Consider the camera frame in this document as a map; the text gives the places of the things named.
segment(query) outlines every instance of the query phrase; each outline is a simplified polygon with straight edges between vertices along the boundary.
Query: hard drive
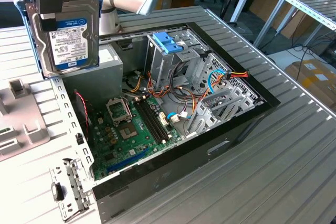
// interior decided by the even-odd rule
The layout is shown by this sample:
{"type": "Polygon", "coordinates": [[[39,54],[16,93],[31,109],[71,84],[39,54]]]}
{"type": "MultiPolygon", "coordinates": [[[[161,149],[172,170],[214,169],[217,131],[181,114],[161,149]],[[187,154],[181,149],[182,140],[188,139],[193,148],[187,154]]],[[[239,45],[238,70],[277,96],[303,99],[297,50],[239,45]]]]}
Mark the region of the hard drive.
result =
{"type": "Polygon", "coordinates": [[[43,31],[33,3],[26,4],[26,11],[46,78],[98,64],[99,0],[63,0],[55,31],[43,31]]]}

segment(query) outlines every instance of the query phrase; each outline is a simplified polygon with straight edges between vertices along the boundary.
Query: ram slot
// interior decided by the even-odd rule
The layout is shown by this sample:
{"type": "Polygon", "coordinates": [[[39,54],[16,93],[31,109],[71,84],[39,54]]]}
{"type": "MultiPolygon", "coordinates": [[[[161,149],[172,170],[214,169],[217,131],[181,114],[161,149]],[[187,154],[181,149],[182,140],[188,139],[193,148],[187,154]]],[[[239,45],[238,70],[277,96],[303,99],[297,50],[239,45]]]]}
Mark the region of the ram slot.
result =
{"type": "Polygon", "coordinates": [[[157,120],[152,110],[150,109],[150,106],[146,102],[136,103],[135,108],[157,144],[161,144],[162,140],[167,141],[169,139],[164,128],[157,120]]]}

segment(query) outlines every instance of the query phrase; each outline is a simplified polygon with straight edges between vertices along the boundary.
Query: aluminum profile table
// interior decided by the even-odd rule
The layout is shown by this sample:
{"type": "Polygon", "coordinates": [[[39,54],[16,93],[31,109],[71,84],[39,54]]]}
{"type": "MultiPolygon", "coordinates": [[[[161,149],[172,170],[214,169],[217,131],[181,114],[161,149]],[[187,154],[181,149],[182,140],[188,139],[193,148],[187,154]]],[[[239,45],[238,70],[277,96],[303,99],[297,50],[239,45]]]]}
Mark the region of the aluminum profile table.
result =
{"type": "Polygon", "coordinates": [[[260,31],[258,37],[254,41],[255,47],[260,45],[266,32],[270,28],[285,2],[291,4],[292,8],[285,16],[282,23],[279,25],[277,31],[280,31],[286,25],[296,8],[320,23],[319,26],[310,35],[310,37],[306,40],[304,46],[306,46],[312,40],[312,38],[323,25],[331,30],[336,29],[336,0],[279,0],[278,4],[266,21],[264,27],[260,31]]]}
{"type": "MultiPolygon", "coordinates": [[[[120,19],[126,31],[196,22],[281,105],[245,142],[110,224],[330,223],[336,213],[335,114],[209,10],[196,6],[120,19]]],[[[52,136],[49,143],[0,162],[2,223],[61,224],[49,167],[71,157],[73,150],[50,81],[37,71],[24,28],[0,30],[0,61],[0,86],[18,77],[30,83],[52,136]]],[[[96,206],[70,223],[100,223],[96,206]]]]}

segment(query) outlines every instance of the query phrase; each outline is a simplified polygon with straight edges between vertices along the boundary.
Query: metal shelf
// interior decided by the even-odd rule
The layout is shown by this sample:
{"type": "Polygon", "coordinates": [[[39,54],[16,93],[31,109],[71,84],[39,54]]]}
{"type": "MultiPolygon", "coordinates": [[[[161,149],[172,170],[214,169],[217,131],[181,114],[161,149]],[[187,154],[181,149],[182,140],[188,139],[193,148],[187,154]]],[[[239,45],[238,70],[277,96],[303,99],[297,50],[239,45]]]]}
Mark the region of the metal shelf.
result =
{"type": "Polygon", "coordinates": [[[279,0],[278,4],[274,8],[273,12],[269,16],[264,27],[262,28],[261,32],[256,38],[254,42],[255,47],[258,47],[260,45],[266,32],[270,28],[271,24],[273,23],[274,19],[280,12],[285,2],[291,4],[293,7],[291,8],[289,13],[286,15],[286,17],[282,21],[277,31],[280,31],[283,28],[283,26],[287,23],[290,16],[293,14],[295,8],[306,13],[307,15],[309,15],[310,17],[318,21],[320,24],[327,26],[329,29],[331,30],[336,29],[336,22],[335,22],[336,21],[336,0],[279,0]]]}

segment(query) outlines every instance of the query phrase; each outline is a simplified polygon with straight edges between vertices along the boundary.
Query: chip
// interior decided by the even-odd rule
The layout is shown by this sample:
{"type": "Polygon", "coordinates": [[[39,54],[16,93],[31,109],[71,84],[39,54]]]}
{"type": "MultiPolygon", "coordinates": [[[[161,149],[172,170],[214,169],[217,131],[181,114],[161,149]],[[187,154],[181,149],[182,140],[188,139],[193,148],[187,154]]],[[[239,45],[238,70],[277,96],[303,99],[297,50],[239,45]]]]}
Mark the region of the chip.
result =
{"type": "Polygon", "coordinates": [[[123,139],[129,139],[130,137],[136,136],[138,134],[134,124],[132,122],[122,124],[118,127],[123,139]]]}

